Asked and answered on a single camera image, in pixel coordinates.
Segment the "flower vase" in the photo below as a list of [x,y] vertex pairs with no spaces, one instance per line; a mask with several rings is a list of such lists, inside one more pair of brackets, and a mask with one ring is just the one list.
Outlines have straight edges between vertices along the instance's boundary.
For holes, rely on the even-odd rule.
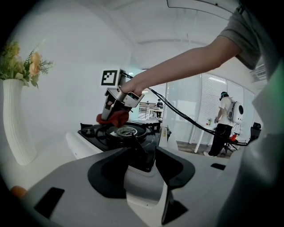
[[21,108],[21,92],[24,82],[17,79],[3,81],[4,129],[10,149],[20,165],[29,164],[36,157],[36,149],[24,122]]

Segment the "orange object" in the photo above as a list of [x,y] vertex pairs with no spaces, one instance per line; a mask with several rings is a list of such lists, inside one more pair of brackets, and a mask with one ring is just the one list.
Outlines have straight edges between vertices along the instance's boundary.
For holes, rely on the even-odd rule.
[[97,122],[101,125],[109,125],[113,124],[115,127],[120,128],[123,124],[128,121],[129,113],[125,110],[116,111],[112,114],[112,116],[107,120],[102,120],[102,114],[100,113],[97,116]]
[[237,135],[233,135],[232,137],[230,137],[230,141],[235,141],[236,140]]
[[20,186],[14,186],[11,188],[10,192],[12,193],[12,195],[14,195],[16,198],[18,199],[22,199],[26,193],[27,193],[27,190],[24,189],[23,187],[20,187]]

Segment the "cable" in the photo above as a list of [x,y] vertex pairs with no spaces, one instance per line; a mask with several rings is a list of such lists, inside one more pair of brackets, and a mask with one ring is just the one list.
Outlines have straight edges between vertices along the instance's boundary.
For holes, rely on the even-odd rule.
[[[240,134],[241,134],[241,125],[240,125]],[[240,135],[240,134],[239,134],[239,135]],[[237,136],[237,137],[238,137],[238,136]]]
[[[130,78],[130,79],[133,78],[133,76],[130,76],[130,75],[128,75],[125,72],[122,72],[122,75],[127,77],[127,78]],[[153,90],[152,88],[148,88],[148,89],[150,91],[152,91],[159,99],[161,99],[172,111],[174,111],[176,114],[178,114],[179,116],[183,117],[184,119],[188,120],[191,124],[195,125],[199,129],[201,129],[201,130],[203,130],[203,131],[205,131],[207,133],[210,133],[210,134],[212,134],[214,136],[218,136],[218,137],[222,138],[223,140],[225,140],[226,143],[229,143],[229,144],[238,145],[238,146],[247,146],[248,145],[247,143],[233,142],[233,141],[231,141],[228,138],[224,138],[224,137],[218,135],[216,133],[216,131],[212,131],[212,130],[209,130],[209,129],[206,129],[206,128],[202,127],[196,121],[194,121],[193,119],[191,119],[190,117],[188,117],[187,115],[185,115],[184,113],[179,111],[177,108],[175,108],[168,100],[166,100],[166,98],[164,96],[159,94],[157,91]]]
[[232,131],[231,131],[231,136],[233,135],[233,129],[235,128],[237,124],[234,125],[234,127],[232,128]]

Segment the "black panel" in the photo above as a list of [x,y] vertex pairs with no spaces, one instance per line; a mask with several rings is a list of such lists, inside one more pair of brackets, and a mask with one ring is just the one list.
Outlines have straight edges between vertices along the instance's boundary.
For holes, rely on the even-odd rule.
[[261,128],[261,124],[254,122],[253,123],[253,128],[260,129]]
[[225,166],[225,165],[222,165],[222,164],[218,164],[218,163],[213,163],[213,164],[211,165],[211,167],[217,168],[217,169],[220,169],[220,170],[224,170],[226,166]]
[[94,163],[88,171],[92,187],[107,198],[126,198],[123,188],[124,175],[128,168],[127,149]]
[[162,216],[162,225],[175,220],[187,211],[188,209],[185,206],[183,206],[180,202],[174,200],[172,192],[168,190],[165,210]]
[[93,126],[93,125],[87,125],[87,124],[82,124],[82,123],[80,123],[80,125],[81,125],[81,130],[87,129]]
[[64,192],[65,190],[60,188],[49,189],[48,192],[36,204],[34,207],[35,210],[48,219]]
[[163,148],[156,148],[156,166],[169,190],[181,188],[194,176],[194,165]]
[[239,112],[240,112],[240,114],[244,113],[244,108],[242,106],[239,106]]

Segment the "window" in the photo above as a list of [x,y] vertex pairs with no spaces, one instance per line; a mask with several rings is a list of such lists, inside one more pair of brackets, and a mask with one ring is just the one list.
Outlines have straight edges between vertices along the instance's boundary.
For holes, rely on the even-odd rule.
[[218,115],[220,97],[223,91],[227,91],[227,81],[221,77],[210,74],[202,74],[201,104],[198,122],[205,124],[208,119],[212,121]]

